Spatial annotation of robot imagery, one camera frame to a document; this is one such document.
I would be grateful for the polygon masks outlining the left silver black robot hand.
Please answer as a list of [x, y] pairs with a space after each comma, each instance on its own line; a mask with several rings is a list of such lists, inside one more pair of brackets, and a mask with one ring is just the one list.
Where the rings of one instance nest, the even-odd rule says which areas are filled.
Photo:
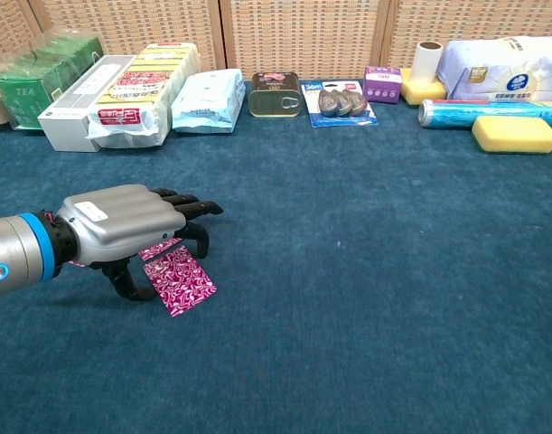
[[64, 199], [51, 223], [61, 246], [56, 262], [98, 269], [122, 298], [151, 300], [155, 290], [135, 284], [129, 260], [142, 250], [173, 239], [195, 241], [197, 256], [206, 257], [209, 235], [192, 220], [221, 213], [223, 209], [213, 201], [142, 184], [72, 195]]

